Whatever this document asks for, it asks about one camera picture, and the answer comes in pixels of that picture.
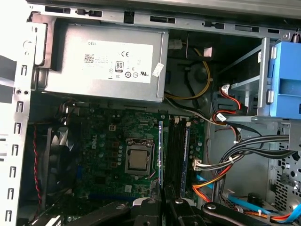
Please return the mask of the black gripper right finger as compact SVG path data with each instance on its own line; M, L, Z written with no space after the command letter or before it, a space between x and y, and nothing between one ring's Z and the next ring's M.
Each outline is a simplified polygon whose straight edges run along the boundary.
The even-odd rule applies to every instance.
M172 185L164 186L168 226L266 226L267 223L215 202L200 209L178 196Z

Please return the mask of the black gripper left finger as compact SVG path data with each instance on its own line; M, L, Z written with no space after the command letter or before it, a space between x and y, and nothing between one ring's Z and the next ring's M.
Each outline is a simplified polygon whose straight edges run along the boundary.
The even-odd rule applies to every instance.
M160 226L162 225L159 181L150 184L150 197L112 202L75 220L76 226Z

